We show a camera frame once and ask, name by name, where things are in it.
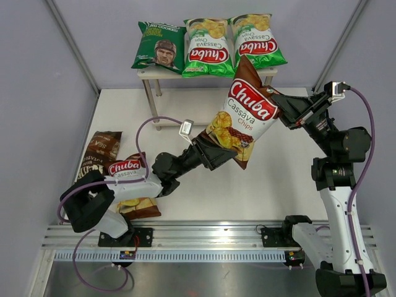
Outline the green Chuba bag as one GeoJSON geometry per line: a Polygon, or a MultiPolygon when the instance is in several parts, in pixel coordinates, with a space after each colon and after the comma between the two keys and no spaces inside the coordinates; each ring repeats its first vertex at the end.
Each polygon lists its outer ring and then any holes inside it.
{"type": "Polygon", "coordinates": [[[270,25],[271,14],[243,14],[228,19],[234,43],[234,69],[246,56],[256,69],[287,64],[270,25]]]}
{"type": "Polygon", "coordinates": [[[189,37],[183,77],[235,74],[228,47],[228,21],[219,18],[196,18],[184,21],[189,37]]]}

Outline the dark green portrait chips bag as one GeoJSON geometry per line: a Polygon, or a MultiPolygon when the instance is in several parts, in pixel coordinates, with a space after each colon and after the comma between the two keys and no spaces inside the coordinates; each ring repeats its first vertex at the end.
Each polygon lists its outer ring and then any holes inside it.
{"type": "Polygon", "coordinates": [[[131,68],[158,66],[182,74],[186,27],[161,22],[138,22],[138,26],[142,38],[131,68]]]}

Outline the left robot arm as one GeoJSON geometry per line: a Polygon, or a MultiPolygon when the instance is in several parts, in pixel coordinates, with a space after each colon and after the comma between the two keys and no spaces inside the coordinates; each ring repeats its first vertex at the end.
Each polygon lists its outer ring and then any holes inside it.
{"type": "Polygon", "coordinates": [[[59,207],[64,209],[74,232],[94,229],[118,245],[127,246],[134,238],[134,227],[125,215],[110,210],[111,205],[168,196],[179,186],[180,176],[199,165],[214,170],[236,155],[232,149],[195,137],[178,157],[166,152],[157,155],[148,176],[128,180],[103,176],[98,170],[87,173],[62,194],[59,207]]]}

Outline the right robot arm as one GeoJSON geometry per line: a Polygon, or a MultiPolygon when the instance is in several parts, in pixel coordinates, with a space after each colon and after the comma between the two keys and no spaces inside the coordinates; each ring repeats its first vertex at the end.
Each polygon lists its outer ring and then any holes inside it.
{"type": "Polygon", "coordinates": [[[385,275],[374,270],[366,251],[356,206],[355,163],[370,165],[375,148],[374,132],[364,127],[339,130],[328,108],[342,100],[345,90],[326,91],[310,97],[273,95],[280,120],[289,129],[303,128],[325,153],[314,158],[311,176],[324,203],[331,235],[327,244],[313,224],[287,218],[282,241],[298,245],[313,264],[321,296],[374,296],[387,286],[385,275]]]}

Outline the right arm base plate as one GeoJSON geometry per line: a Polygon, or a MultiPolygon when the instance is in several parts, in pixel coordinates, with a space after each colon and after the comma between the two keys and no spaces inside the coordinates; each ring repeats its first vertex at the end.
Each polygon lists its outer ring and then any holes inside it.
{"type": "Polygon", "coordinates": [[[291,237],[291,233],[284,231],[282,228],[267,228],[263,226],[260,229],[262,244],[265,248],[297,248],[299,244],[291,237]]]}

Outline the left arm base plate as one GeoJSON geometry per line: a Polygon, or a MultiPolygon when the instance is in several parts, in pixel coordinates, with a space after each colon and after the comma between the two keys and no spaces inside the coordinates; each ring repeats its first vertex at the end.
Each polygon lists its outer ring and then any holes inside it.
{"type": "Polygon", "coordinates": [[[152,247],[153,228],[134,228],[119,238],[112,238],[110,235],[101,232],[98,239],[98,246],[101,248],[146,248],[152,247]]]}

